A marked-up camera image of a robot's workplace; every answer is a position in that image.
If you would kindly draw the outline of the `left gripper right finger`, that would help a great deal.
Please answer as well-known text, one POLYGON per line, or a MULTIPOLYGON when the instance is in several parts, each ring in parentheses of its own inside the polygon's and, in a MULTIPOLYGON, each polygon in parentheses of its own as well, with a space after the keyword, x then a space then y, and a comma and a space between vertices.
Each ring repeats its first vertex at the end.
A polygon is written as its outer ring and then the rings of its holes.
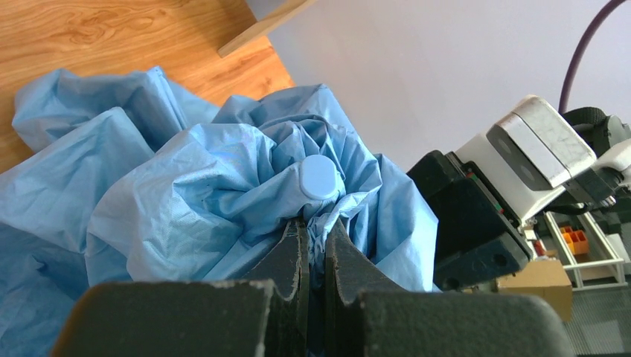
POLYGON ((410 292, 350 241, 326 240, 328 356, 572 356, 557 313, 531 295, 410 292))

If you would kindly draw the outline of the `light blue folding umbrella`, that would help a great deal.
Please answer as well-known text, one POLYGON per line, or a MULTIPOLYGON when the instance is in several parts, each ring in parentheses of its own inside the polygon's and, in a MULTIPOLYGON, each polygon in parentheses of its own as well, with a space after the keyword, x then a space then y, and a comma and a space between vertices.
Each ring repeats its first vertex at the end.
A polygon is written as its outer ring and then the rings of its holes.
POLYGON ((33 156, 1 175, 3 356, 49 354, 99 283, 233 279, 294 217, 307 224, 314 289, 342 222, 399 286, 435 290, 438 219, 324 85, 218 107, 160 68, 59 69, 24 86, 14 107, 33 156))

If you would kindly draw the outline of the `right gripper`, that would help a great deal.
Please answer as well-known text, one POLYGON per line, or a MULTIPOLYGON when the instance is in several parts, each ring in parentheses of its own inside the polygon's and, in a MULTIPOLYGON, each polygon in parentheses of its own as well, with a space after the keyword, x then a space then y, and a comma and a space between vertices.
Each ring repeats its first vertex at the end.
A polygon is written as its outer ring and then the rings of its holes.
POLYGON ((474 161, 434 150, 407 174, 438 218, 438 288, 462 289, 526 267, 532 252, 516 214, 474 161))

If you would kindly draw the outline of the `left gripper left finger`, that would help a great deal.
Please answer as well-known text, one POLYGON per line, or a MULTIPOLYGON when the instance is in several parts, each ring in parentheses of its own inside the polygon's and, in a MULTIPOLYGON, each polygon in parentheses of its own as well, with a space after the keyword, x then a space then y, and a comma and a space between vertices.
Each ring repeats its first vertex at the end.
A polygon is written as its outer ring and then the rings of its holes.
POLYGON ((102 283, 71 311, 53 356, 304 356, 308 234, 290 220, 237 280, 102 283))

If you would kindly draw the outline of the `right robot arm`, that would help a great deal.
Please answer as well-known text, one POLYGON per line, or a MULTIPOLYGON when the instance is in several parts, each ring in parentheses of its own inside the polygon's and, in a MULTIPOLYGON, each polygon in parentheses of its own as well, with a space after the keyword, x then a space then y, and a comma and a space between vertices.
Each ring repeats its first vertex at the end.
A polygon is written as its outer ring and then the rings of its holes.
POLYGON ((538 213, 615 203, 630 185, 630 128, 600 109, 564 115, 532 97, 453 152, 410 170, 438 218, 434 282, 459 289, 522 270, 522 229, 538 213))

